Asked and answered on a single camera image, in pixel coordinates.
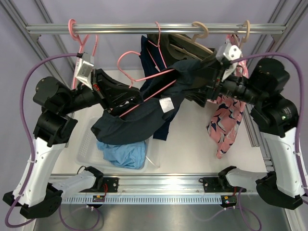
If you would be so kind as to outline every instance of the pink patterned garment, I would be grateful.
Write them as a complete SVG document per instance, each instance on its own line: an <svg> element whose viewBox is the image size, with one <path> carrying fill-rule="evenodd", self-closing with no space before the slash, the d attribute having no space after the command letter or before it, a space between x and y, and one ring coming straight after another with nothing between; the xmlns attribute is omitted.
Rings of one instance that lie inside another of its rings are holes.
<svg viewBox="0 0 308 231"><path fill-rule="evenodd" d="M227 35L226 43L229 42L232 45L237 45L235 39L238 39L238 37ZM238 66L234 71L235 75L248 78L246 60L239 62ZM221 159L235 141L246 103L224 95L219 95L216 103L219 104L219 107L207 126L207 131L210 137L217 143L216 156L218 159Z"/></svg>

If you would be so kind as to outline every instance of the clear plastic bin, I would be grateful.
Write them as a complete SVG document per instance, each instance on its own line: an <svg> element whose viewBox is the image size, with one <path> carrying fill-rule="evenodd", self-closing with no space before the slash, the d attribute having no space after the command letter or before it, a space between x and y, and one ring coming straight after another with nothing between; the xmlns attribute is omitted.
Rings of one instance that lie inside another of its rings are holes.
<svg viewBox="0 0 308 231"><path fill-rule="evenodd" d="M91 127L95 124L95 122L99 118L93 117L89 120L86 127L83 129L85 131L83 138L80 142L80 147L78 150L78 154L76 157L76 163L79 165L85 165L85 166L93 166L97 168L106 168L106 169L113 169L117 171L125 171L125 172L135 172L135 173L142 173L146 170L149 162L152 163L154 166L157 166L151 161L151 153L149 150L151 150L152 145L152 137L146 140L146 153L145 153L145 161L143 164L143 167L140 169L130 169L130 168L124 168L124 167L116 167L114 166L110 161L104 160L103 158L103 152L97 148L96 145L96 137L91 132Z"/></svg>

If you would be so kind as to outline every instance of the clothes rail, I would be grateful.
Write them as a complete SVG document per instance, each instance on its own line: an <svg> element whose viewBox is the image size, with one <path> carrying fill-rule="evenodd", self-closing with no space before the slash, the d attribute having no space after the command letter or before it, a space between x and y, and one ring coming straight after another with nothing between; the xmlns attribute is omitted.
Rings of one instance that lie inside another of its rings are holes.
<svg viewBox="0 0 308 231"><path fill-rule="evenodd" d="M246 34L243 24L208 23L205 24L210 34ZM188 23L170 24L161 23L162 34L197 34L203 31ZM67 24L38 24L26 26L31 35L65 35L68 33ZM282 24L251 24L251 34L281 35L286 27ZM75 24L76 34L158 34L155 23L147 24Z"/></svg>

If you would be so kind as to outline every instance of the robotic arm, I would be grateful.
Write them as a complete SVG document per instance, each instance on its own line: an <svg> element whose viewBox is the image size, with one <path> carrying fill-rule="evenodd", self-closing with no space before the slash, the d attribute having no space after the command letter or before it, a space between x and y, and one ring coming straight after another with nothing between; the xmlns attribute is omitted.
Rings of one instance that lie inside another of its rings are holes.
<svg viewBox="0 0 308 231"><path fill-rule="evenodd" d="M289 74L279 61L264 58L249 79L233 76L236 65L230 64L230 60L239 57L237 52L232 54L235 50L239 49L226 44L218 51L217 60L209 66L214 72L205 81L204 93L208 99L215 100L219 94L224 94L255 106L251 116L268 141L276 171L253 173L229 167L219 173L219 182L226 190L233 187L257 190L267 203L295 209L302 204L301 196L305 192L294 154L297 110L280 95ZM137 88L129 88L110 78L101 69L93 69L91 56L83 54L80 58L76 76L84 85L70 90L54 77L46 77L37 84L33 100L42 106L42 114L34 129L34 168L23 195L19 192L31 159L17 188L3 197L9 205L20 197L17 205L22 207L21 214L26 218L48 217L58 209L62 199L84 189L102 186L103 174L93 167L61 183L48 183L54 164L77 123L67 114L98 103L110 111L130 100L141 101Z"/></svg>

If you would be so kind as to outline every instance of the perforated metal strip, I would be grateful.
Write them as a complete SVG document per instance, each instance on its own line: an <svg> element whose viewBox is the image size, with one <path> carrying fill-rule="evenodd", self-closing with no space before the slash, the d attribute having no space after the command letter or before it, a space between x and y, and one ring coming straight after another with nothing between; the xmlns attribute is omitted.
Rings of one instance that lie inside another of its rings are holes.
<svg viewBox="0 0 308 231"><path fill-rule="evenodd" d="M220 195L75 195L62 204L107 205L214 205L221 204Z"/></svg>

